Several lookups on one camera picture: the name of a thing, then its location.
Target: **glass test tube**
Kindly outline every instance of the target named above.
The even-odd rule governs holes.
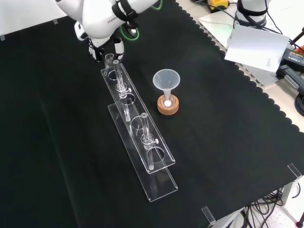
[[[143,130],[143,138],[144,140],[149,140],[150,139],[150,131],[149,131],[149,124],[148,124],[148,114],[147,113],[142,113],[142,130]]]
[[[121,98],[124,98],[124,97],[127,96],[127,93],[126,93],[127,86],[123,82],[122,73],[121,73],[120,68],[119,68],[119,61],[118,60],[114,60],[113,64],[114,64],[114,69],[115,69],[116,78],[117,78],[116,89],[117,89],[117,91],[119,93],[119,96]]]
[[[123,103],[123,112],[124,112],[124,116],[125,116],[125,120],[126,122],[130,122],[131,118],[130,118],[130,113],[129,113],[129,108],[127,103],[127,98],[121,98],[121,101]]]

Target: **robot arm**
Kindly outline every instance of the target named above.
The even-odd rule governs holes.
[[[85,33],[97,39],[111,36],[129,19],[127,11],[140,14],[158,0],[56,0],[57,5],[83,26]]]
[[[77,20],[75,32],[79,40],[89,38],[89,53],[101,61],[103,48],[114,41],[116,58],[124,54],[121,38],[115,30],[124,23],[132,24],[132,18],[142,13],[158,0],[56,0],[57,5],[72,19]]]

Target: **black cloth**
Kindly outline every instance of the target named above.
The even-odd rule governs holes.
[[[79,227],[204,228],[208,221],[202,207],[220,219],[293,181],[290,163],[304,173],[299,129],[233,63],[224,61],[219,48],[174,0],[165,0],[160,11],[148,9],[138,17],[136,42],[124,40],[123,64],[176,160],[170,171],[179,190],[149,203],[108,113],[113,100],[100,74],[103,65],[92,61],[87,45],[76,39],[73,20],[58,21],[11,34],[0,43],[1,69],[16,87],[14,98],[7,96],[8,106],[2,106],[1,133],[7,139],[0,145],[3,151],[13,144],[15,154],[5,153],[9,158],[1,161],[7,165],[6,186],[20,197],[35,195],[24,188],[39,183],[25,182],[16,189],[11,173],[22,173],[24,181],[37,173],[46,178],[43,171],[59,161]],[[152,77],[163,68],[181,76],[173,91],[180,101],[174,116],[161,115],[156,108],[162,92]],[[1,93],[6,95],[7,88],[1,83]],[[34,113],[27,113],[31,107]],[[39,123],[48,144],[37,138]],[[52,156],[57,151],[58,161],[45,151]],[[28,160],[15,166],[20,155]],[[31,173],[31,164],[41,159],[48,165]],[[61,182],[55,187],[63,189]],[[10,200],[1,210],[19,205],[31,218],[34,211],[11,194],[8,190]],[[50,203],[58,198],[67,200],[67,194],[52,195]],[[47,204],[36,206],[48,209]],[[56,217],[54,223],[66,219],[67,211],[72,216],[70,208],[58,215],[62,208],[57,207],[49,215]],[[19,211],[11,211],[11,217]]]

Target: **acrylic test tube rack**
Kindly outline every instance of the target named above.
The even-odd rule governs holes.
[[[114,66],[101,70],[101,74],[115,101],[108,109],[148,200],[177,191],[168,170],[175,159],[124,66],[115,60]]]

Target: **plastic funnel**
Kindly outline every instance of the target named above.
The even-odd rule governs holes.
[[[181,77],[180,75],[171,69],[163,69],[158,71],[153,77],[153,83],[156,88],[166,91],[172,90],[176,88],[179,83]]]
[[[153,77],[153,83],[156,88],[164,92],[164,97],[161,103],[165,107],[171,107],[174,105],[174,98],[171,96],[171,90],[176,88],[181,77],[180,75],[171,69],[163,69],[158,71]]]

